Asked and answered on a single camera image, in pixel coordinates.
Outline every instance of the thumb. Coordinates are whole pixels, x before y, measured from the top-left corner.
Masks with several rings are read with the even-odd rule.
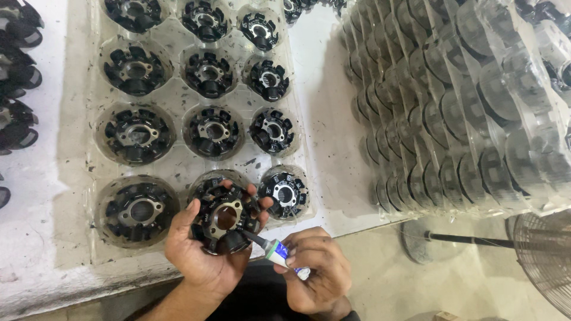
[[[313,295],[309,288],[293,270],[288,269],[282,275],[287,285],[287,302],[289,307],[297,312],[309,311],[313,305]]]
[[[175,235],[184,235],[185,238],[188,237],[188,231],[190,230],[190,225],[194,218],[198,215],[200,210],[200,201],[196,198],[190,202],[186,209],[180,211],[175,217],[172,218],[171,228],[169,233]]]

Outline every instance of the silver metal hub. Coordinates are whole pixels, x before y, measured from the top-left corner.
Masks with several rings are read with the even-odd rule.
[[[159,138],[160,132],[144,124],[131,125],[122,133],[117,133],[116,138],[123,146],[139,145],[146,147]]]
[[[282,127],[276,122],[264,121],[262,130],[265,130],[270,136],[270,139],[274,142],[282,142],[286,138],[284,136]]]
[[[235,229],[240,222],[242,211],[242,203],[239,200],[220,204],[212,215],[210,234],[214,238],[220,239],[227,231]],[[230,225],[228,219],[232,217],[234,217],[235,220],[234,223]]]
[[[266,26],[260,25],[258,23],[250,26],[250,32],[256,37],[262,37],[265,39],[272,38],[272,31]]]
[[[278,185],[274,187],[272,196],[280,202],[280,206],[295,206],[296,198],[293,188],[289,185]]]
[[[0,54],[0,65],[12,65],[12,61],[4,54]]]
[[[290,0],[284,0],[284,10],[287,12],[294,11],[293,3]]]
[[[142,79],[152,72],[152,65],[141,61],[129,61],[123,66],[121,80]]]
[[[0,18],[6,19],[19,19],[20,10],[16,7],[3,7],[0,8]]]
[[[201,13],[197,13],[192,20],[194,21],[195,24],[197,24],[198,26],[211,26],[211,27],[216,27],[220,24],[220,22],[218,21],[218,19],[216,19],[215,17],[201,12]]]
[[[148,4],[144,0],[127,0],[121,6],[121,16],[135,20],[148,12]]]
[[[268,87],[275,87],[282,81],[282,78],[272,73],[271,71],[265,71],[262,75],[260,75],[260,82],[264,85],[265,88]]]
[[[219,122],[207,122],[204,125],[198,125],[198,133],[200,137],[209,139],[214,143],[230,137],[230,130]]]
[[[218,81],[224,76],[224,70],[213,65],[204,65],[195,74],[201,81]]]
[[[149,225],[164,211],[164,203],[148,198],[139,198],[117,217],[124,226]]]

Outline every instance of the left hand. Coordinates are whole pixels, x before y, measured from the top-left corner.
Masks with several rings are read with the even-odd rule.
[[[232,186],[232,182],[227,179],[220,184],[228,189]],[[256,187],[249,184],[247,191],[250,195],[255,195]],[[261,213],[256,213],[260,220],[259,231],[266,225],[269,217],[266,209],[273,203],[269,197],[259,200],[262,210]],[[190,225],[199,209],[200,201],[193,199],[185,210],[172,219],[164,255],[182,273],[186,285],[195,287],[197,291],[205,295],[211,294],[214,299],[222,301],[234,290],[242,278],[250,253],[252,253],[252,245],[243,251],[229,255],[206,253],[202,249],[202,242],[188,238]]]

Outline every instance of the fan stand pole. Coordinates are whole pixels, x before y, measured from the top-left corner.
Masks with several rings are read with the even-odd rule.
[[[457,243],[514,248],[513,241],[510,240],[432,233],[431,227],[423,220],[401,223],[400,243],[408,258],[418,264],[442,261],[458,255],[465,247],[457,246]]]
[[[441,240],[441,241],[446,241],[446,242],[456,242],[456,243],[467,243],[467,244],[476,244],[476,245],[515,248],[513,245],[513,241],[510,241],[510,240],[477,238],[475,236],[434,234],[430,231],[425,232],[425,237],[428,241],[430,241],[430,240]]]

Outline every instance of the right hand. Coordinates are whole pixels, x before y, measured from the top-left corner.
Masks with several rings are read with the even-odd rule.
[[[318,320],[338,321],[351,312],[345,297],[351,288],[351,264],[341,248],[321,227],[290,234],[282,243],[290,249],[290,268],[310,267],[306,281],[293,270],[274,264],[287,283],[289,307]]]

